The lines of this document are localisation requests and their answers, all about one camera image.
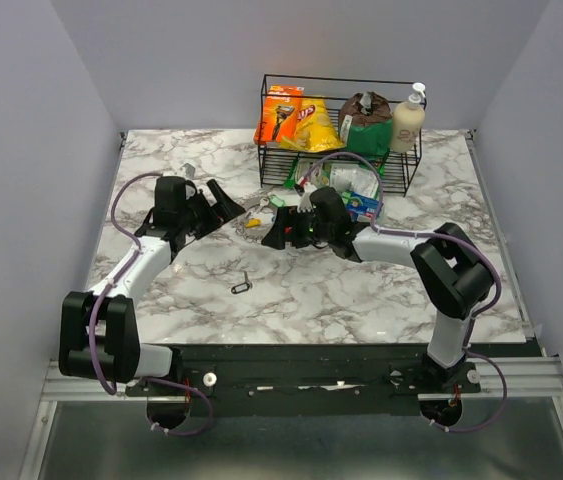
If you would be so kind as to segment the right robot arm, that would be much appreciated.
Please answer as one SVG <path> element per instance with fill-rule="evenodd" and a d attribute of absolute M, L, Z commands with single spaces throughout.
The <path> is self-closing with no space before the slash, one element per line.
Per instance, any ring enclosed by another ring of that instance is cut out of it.
<path fill-rule="evenodd" d="M 454 223 L 433 231 L 381 228 L 373 220 L 353 219 L 331 187 L 304 198 L 308 208 L 278 209 L 261 244 L 275 250 L 325 245 L 344 260 L 415 269 L 436 309 L 432 339 L 420 370 L 422 382 L 435 392 L 454 384 L 467 358 L 476 317 L 501 296 L 500 276 L 488 258 Z"/>

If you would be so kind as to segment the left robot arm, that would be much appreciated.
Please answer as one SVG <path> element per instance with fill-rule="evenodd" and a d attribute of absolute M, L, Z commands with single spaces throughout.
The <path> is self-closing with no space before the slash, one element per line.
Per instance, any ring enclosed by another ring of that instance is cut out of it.
<path fill-rule="evenodd" d="M 59 368 L 63 375 L 97 380 L 114 395 L 120 383 L 148 377 L 162 395 L 175 393 L 183 380 L 172 351 L 139 339 L 135 306 L 156 277 L 190 239 L 200 240 L 243 215 L 219 184 L 205 191 L 180 176 L 151 173 L 154 204 L 134 231 L 110 219 L 131 246 L 111 272 L 85 292 L 72 291 L 61 307 Z"/>

